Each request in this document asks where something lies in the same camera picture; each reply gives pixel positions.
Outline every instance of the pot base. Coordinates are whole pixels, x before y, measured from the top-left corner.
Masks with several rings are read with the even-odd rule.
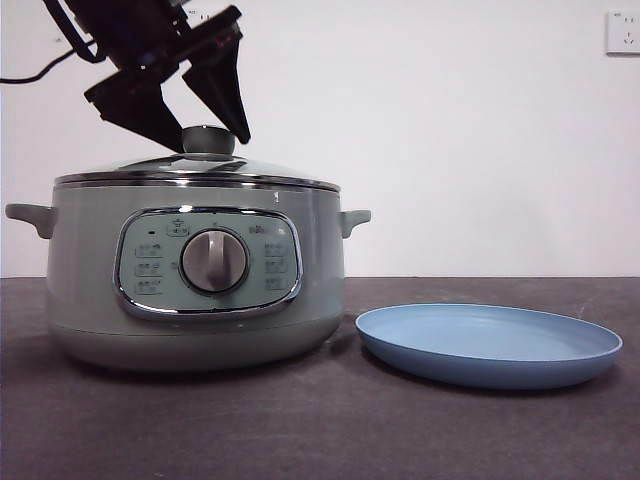
[[[212,371],[291,357],[329,337],[341,317],[238,333],[111,335],[50,324],[72,357],[109,368],[144,372]]]

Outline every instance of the black robotic arm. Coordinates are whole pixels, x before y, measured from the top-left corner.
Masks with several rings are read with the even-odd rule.
[[[164,103],[160,85],[188,60],[185,83],[240,142],[249,141],[236,69],[242,38],[236,7],[192,29],[182,8],[185,0],[65,0],[97,44],[94,54],[59,0],[43,1],[78,56],[92,63],[109,57],[118,68],[85,92],[104,120],[181,152],[182,127]]]

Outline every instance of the pot handle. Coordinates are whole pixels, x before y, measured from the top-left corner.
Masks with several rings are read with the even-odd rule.
[[[36,227],[40,238],[49,240],[53,235],[56,213],[52,207],[42,207],[28,203],[10,203],[4,209],[4,213],[8,218],[22,220]]]
[[[356,225],[367,223],[371,220],[371,210],[351,210],[340,212],[340,226],[342,227],[342,238],[349,238],[351,230]]]

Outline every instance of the glass lid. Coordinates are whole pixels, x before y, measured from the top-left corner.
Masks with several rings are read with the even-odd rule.
[[[198,135],[197,141],[189,131]],[[99,185],[162,183],[189,185],[189,182],[192,182],[193,185],[207,183],[213,185],[221,182],[242,182],[243,184],[320,188],[335,192],[340,190],[337,185],[309,178],[281,165],[233,156],[233,136],[222,128],[187,128],[183,132],[183,140],[186,153],[112,166],[99,171],[65,175],[58,177],[55,183],[56,185],[78,182],[83,184],[96,182]]]

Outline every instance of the plate rim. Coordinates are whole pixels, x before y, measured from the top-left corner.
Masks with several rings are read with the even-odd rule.
[[[585,323],[587,325],[591,325],[593,327],[596,327],[598,329],[604,330],[605,332],[607,332],[610,335],[613,335],[615,337],[615,339],[617,340],[617,345],[603,353],[599,353],[597,355],[588,355],[588,356],[583,356],[583,357],[577,357],[577,358],[569,358],[569,359],[563,359],[563,360],[518,360],[518,359],[509,359],[509,358],[483,358],[483,357],[476,357],[476,356],[471,356],[471,355],[455,355],[452,353],[442,353],[442,352],[434,352],[431,350],[425,350],[425,349],[419,349],[419,348],[414,348],[414,347],[408,347],[406,345],[401,345],[399,343],[394,343],[394,342],[390,342],[388,340],[382,340],[378,337],[375,337],[373,335],[371,335],[370,333],[367,333],[362,326],[360,325],[360,320],[369,315],[369,314],[373,314],[373,313],[377,313],[377,312],[381,312],[384,310],[395,310],[395,309],[404,309],[404,308],[408,308],[408,307],[451,307],[451,306],[457,306],[457,307],[481,307],[481,308],[488,308],[488,309],[502,309],[502,310],[516,310],[516,311],[521,311],[521,312],[527,312],[527,313],[537,313],[537,314],[543,314],[543,315],[550,315],[550,316],[555,316],[555,317],[560,317],[564,320],[571,320],[574,322],[579,322],[579,323]],[[408,303],[408,304],[400,304],[400,305],[389,305],[386,307],[380,307],[380,308],[374,308],[372,310],[368,310],[364,313],[361,313],[360,315],[358,315],[358,317],[355,320],[355,326],[356,329],[358,330],[358,332],[361,335],[364,335],[366,337],[368,337],[369,339],[375,340],[377,342],[382,342],[385,343],[387,345],[390,345],[392,347],[395,348],[401,348],[401,349],[405,349],[405,350],[411,350],[414,352],[419,352],[422,354],[429,354],[429,355],[438,355],[438,356],[443,356],[443,357],[448,357],[448,358],[456,358],[456,359],[466,359],[466,360],[476,360],[476,361],[483,361],[483,362],[503,362],[503,363],[519,363],[519,364],[523,364],[523,363],[533,363],[533,364],[542,364],[542,363],[570,363],[570,362],[584,362],[585,360],[595,360],[598,358],[605,358],[605,357],[609,357],[611,355],[615,355],[618,352],[620,352],[620,350],[622,349],[622,346],[624,345],[624,341],[622,340],[622,337],[620,335],[618,335],[616,332],[614,332],[613,330],[607,328],[607,327],[603,327],[602,325],[598,325],[597,323],[593,323],[593,322],[588,322],[586,320],[582,320],[580,318],[575,318],[575,317],[570,317],[568,315],[562,315],[559,313],[553,313],[553,312],[544,312],[542,310],[533,310],[530,308],[521,308],[521,307],[509,307],[509,306],[505,306],[505,305],[487,305],[487,304],[481,304],[481,303],[441,303],[441,302],[434,302],[434,303]]]

